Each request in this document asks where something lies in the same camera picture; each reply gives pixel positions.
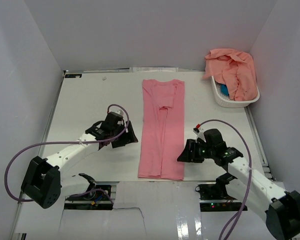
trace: plastic basket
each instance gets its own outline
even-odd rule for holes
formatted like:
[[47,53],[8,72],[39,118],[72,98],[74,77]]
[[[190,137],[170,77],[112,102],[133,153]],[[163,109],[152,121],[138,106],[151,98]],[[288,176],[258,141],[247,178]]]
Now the plastic basket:
[[258,94],[255,99],[250,101],[233,101],[230,100],[229,96],[224,95],[221,92],[221,84],[215,81],[214,76],[211,77],[211,83],[215,101],[224,108],[244,108],[249,104],[256,102],[260,98],[260,92],[257,87]]

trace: blue cloth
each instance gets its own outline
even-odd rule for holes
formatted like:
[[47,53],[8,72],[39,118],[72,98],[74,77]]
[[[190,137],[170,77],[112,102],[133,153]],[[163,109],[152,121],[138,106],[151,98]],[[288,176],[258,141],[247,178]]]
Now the blue cloth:
[[229,96],[228,88],[227,88],[226,85],[221,84],[220,90],[221,90],[221,92],[222,92],[224,95]]

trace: white wall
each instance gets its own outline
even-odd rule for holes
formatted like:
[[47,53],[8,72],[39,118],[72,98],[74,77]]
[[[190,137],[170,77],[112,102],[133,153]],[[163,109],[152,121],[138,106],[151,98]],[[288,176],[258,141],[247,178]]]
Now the white wall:
[[300,0],[278,0],[250,53],[261,93],[251,109],[270,169],[300,192]]
[[204,69],[249,51],[277,0],[25,0],[63,70]]
[[[17,202],[4,188],[4,171],[17,151],[40,142],[62,80],[62,71],[23,0],[0,0],[0,240],[9,238]],[[12,165],[9,185],[15,195],[29,150]]]

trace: purple cable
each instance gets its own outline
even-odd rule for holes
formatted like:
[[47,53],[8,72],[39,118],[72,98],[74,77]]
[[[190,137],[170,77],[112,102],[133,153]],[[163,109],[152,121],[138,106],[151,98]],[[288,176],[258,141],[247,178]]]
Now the purple cable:
[[94,189],[91,189],[91,190],[86,191],[86,192],[84,192],[84,193],[73,194],[73,195],[71,195],[70,197],[81,197],[81,196],[83,196],[83,195],[86,195],[86,194],[89,194],[89,193],[93,193],[93,192],[97,192],[97,191],[103,192],[103,194],[106,195],[106,197],[109,199],[109,201],[112,203],[112,205],[114,204],[114,202],[112,201],[112,199],[111,199],[111,197],[108,195],[108,193],[107,193],[105,190],[101,189],[101,188],[94,188]]
[[[108,139],[104,139],[104,140],[98,140],[98,141],[85,141],[84,143],[85,144],[98,144],[98,143],[104,143],[104,142],[112,142],[113,140],[117,139],[118,137],[120,137],[128,128],[128,125],[129,125],[129,115],[127,113],[127,111],[120,105],[118,104],[111,104],[108,106],[107,108],[107,112],[109,112],[109,109],[111,107],[118,107],[120,109],[122,109],[126,115],[126,118],[127,118],[127,123],[124,127],[124,129],[116,136],[114,137],[111,137],[111,138],[108,138]],[[9,189],[9,186],[8,186],[8,173],[9,173],[9,169],[12,165],[12,163],[16,160],[16,158],[22,154],[23,152],[29,150],[29,149],[32,149],[32,148],[35,148],[35,147],[38,147],[38,146],[43,146],[43,145],[60,145],[60,144],[75,144],[75,145],[79,145],[81,144],[80,141],[47,141],[47,142],[40,142],[40,143],[36,143],[36,144],[32,144],[30,146],[27,146],[25,147],[24,149],[20,150],[16,155],[13,156],[13,158],[10,160],[10,162],[8,163],[8,165],[6,166],[6,169],[5,169],[5,172],[4,172],[4,188],[7,192],[7,194],[14,200],[18,201],[18,202],[23,202],[23,203],[26,203],[26,202],[33,202],[32,199],[24,199],[24,198],[18,198],[16,196],[14,196],[12,194],[12,192],[10,191]],[[90,191],[87,191],[87,192],[84,192],[84,193],[81,193],[81,196],[82,195],[86,195],[88,193],[90,193]],[[111,203],[113,204],[113,201],[111,200],[111,198],[109,197],[109,195],[105,194],[109,200],[111,201]]]
[[248,199],[248,194],[249,194],[249,190],[250,190],[250,186],[251,186],[251,180],[252,180],[252,171],[251,171],[251,168],[252,168],[252,158],[251,158],[251,153],[250,153],[250,150],[249,150],[247,142],[245,141],[245,139],[241,135],[241,133],[233,125],[231,125],[230,123],[228,123],[226,121],[222,121],[222,120],[218,120],[218,119],[210,119],[210,120],[202,122],[200,124],[200,126],[202,126],[203,124],[209,123],[209,122],[220,122],[220,123],[226,124],[229,127],[231,127],[239,135],[239,137],[243,141],[243,144],[244,144],[244,146],[246,148],[246,151],[248,152],[248,157],[249,157],[249,168],[250,168],[250,170],[249,170],[248,182],[247,182],[247,185],[246,185],[246,191],[245,191],[245,194],[244,194],[244,197],[243,197],[242,204],[240,206],[239,211],[236,212],[235,215],[233,215],[233,217],[231,217],[230,220],[224,225],[224,227],[221,230],[221,233],[219,235],[219,239],[218,239],[218,240],[222,240],[222,235],[224,234],[224,232],[227,229],[228,225],[235,219],[234,222],[233,222],[233,224],[232,224],[232,226],[230,227],[229,231],[227,232],[227,234],[225,235],[225,237],[223,239],[223,240],[227,240],[229,238],[230,234],[232,233],[232,231],[235,229],[235,226],[237,225],[237,222],[239,221],[239,218],[240,218],[240,216],[241,216],[241,214],[242,214],[242,212],[244,210],[244,207],[245,207],[247,199]]

